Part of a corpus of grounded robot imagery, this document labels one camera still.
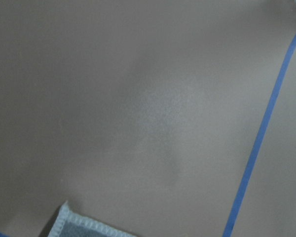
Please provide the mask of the pink grey-backed towel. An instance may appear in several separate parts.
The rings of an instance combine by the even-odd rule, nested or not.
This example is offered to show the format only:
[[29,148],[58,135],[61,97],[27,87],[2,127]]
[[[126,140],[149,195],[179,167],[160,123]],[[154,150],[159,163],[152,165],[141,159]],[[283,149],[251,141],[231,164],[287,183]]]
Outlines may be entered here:
[[61,205],[48,235],[50,237],[133,237],[130,233],[73,212],[67,202]]

